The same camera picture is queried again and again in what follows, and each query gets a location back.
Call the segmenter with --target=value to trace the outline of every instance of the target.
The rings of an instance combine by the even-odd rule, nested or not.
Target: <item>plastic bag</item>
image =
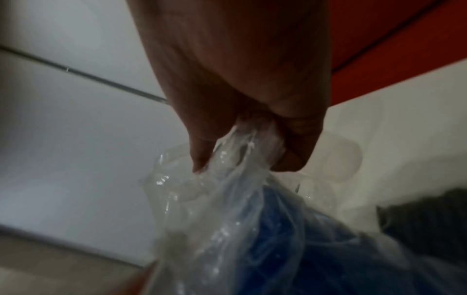
[[[467,294],[463,270],[307,207],[269,173],[282,150],[259,120],[200,174],[178,157],[186,147],[161,156],[144,182],[162,225],[144,295]]]

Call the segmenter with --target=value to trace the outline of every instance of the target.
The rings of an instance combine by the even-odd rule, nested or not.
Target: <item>red object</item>
[[[467,0],[436,5],[431,0],[362,0],[356,6],[350,2],[359,3],[332,0],[330,4],[332,104],[467,57]],[[371,10],[376,15],[366,17]]]

